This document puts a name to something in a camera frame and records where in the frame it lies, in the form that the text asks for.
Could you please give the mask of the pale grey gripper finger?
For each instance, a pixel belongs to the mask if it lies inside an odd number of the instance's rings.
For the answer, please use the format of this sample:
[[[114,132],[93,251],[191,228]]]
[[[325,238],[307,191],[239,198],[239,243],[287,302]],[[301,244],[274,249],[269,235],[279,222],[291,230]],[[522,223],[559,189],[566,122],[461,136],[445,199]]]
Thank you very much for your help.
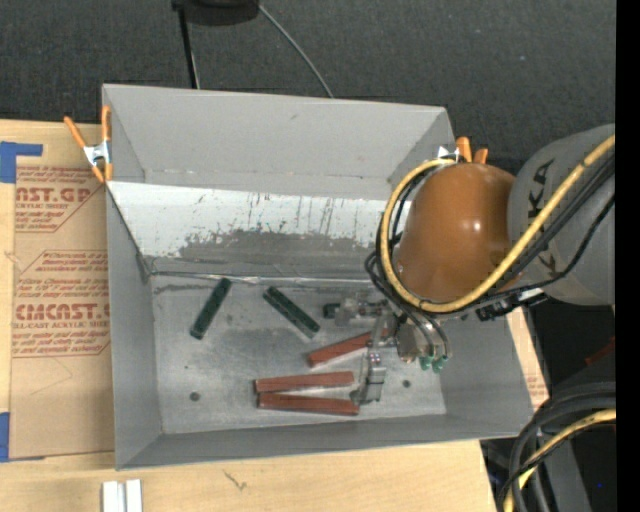
[[[337,326],[347,326],[351,320],[380,316],[387,308],[387,301],[361,301],[345,298],[339,303],[323,305],[323,317],[333,320]]]
[[[350,393],[356,405],[379,402],[387,375],[387,366],[380,351],[368,350],[363,356],[358,387]]]

